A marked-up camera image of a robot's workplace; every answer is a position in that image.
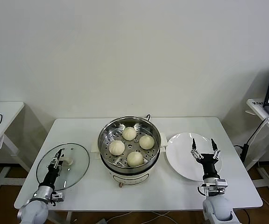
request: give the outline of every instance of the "small white table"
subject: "small white table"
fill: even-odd
[[[0,102],[0,114],[3,115],[0,124],[0,148],[4,142],[10,155],[26,170],[30,170],[30,162],[19,155],[19,149],[15,144],[5,135],[5,131],[16,118],[18,113],[24,107],[23,102]],[[0,186],[1,185],[23,185],[25,179],[22,178],[5,178],[10,170],[10,167],[4,167],[0,173]]]
[[[72,142],[84,146],[90,152],[100,130],[111,120],[113,119],[57,119],[15,201],[15,208],[19,209],[37,190],[36,168],[49,150]],[[151,118],[150,121],[168,139],[182,132],[194,132],[213,138],[221,150],[223,160],[220,176],[226,178],[229,184],[225,197],[234,208],[262,206],[256,188],[217,118]],[[202,210],[204,197],[197,192],[200,182],[183,178],[174,171],[165,153],[161,153],[146,182],[122,188],[118,187],[100,159],[96,159],[93,153],[90,153],[90,159],[85,176],[74,186],[63,190],[64,202],[57,203],[56,207],[49,205],[51,211]]]
[[[265,118],[269,117],[269,113],[267,113],[263,108],[263,99],[248,99],[247,105],[252,109],[252,111],[261,119],[264,120]],[[265,136],[263,140],[257,147],[250,153],[245,160],[245,167],[246,170],[249,170],[255,163],[257,163],[260,158],[268,151],[269,149],[269,133]],[[269,175],[264,170],[264,168],[257,169],[259,174],[263,177],[261,180],[253,181],[256,187],[268,187],[269,188]]]

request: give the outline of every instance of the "table leg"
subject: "table leg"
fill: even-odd
[[[254,166],[260,160],[260,158],[267,152],[268,148],[269,133],[263,140],[261,140],[260,144],[257,145],[257,147],[252,151],[252,153],[246,157],[244,166],[247,171],[251,169],[252,166]]]
[[[47,219],[54,224],[70,224],[70,221],[66,221],[62,217],[60,217],[55,211],[49,211],[49,216]]]
[[[16,145],[6,136],[4,135],[4,143],[9,148],[10,155],[27,171],[30,171],[31,163],[25,158],[25,156],[19,155],[19,149]]]
[[[10,167],[4,167],[0,173],[0,187],[2,185],[22,186],[25,178],[6,178]]]
[[[268,187],[269,188],[269,175],[264,168],[257,168],[258,173],[263,179],[253,180],[253,184],[256,188]]]
[[[66,221],[69,222],[69,223],[70,223],[70,221],[71,221],[71,216],[72,216],[72,211],[69,211],[69,212],[67,213],[67,217],[66,217]]]

